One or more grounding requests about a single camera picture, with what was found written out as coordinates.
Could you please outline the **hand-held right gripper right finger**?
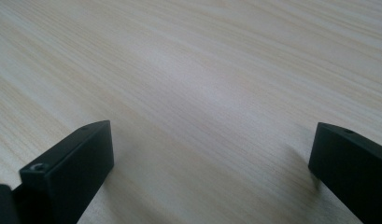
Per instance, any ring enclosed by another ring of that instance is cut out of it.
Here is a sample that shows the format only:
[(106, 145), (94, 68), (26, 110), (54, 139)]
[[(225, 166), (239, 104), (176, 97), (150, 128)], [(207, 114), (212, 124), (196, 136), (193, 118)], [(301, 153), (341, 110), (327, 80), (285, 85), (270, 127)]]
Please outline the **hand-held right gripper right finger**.
[(382, 146), (321, 122), (308, 168), (363, 224), (382, 224)]

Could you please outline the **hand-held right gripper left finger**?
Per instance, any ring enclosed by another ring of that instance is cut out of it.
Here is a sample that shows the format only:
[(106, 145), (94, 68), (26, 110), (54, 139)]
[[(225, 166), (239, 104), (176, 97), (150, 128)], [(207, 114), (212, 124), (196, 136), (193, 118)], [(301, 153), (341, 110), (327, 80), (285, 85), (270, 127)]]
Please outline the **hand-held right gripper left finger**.
[(77, 224), (114, 166), (110, 122), (85, 125), (20, 169), (24, 224)]

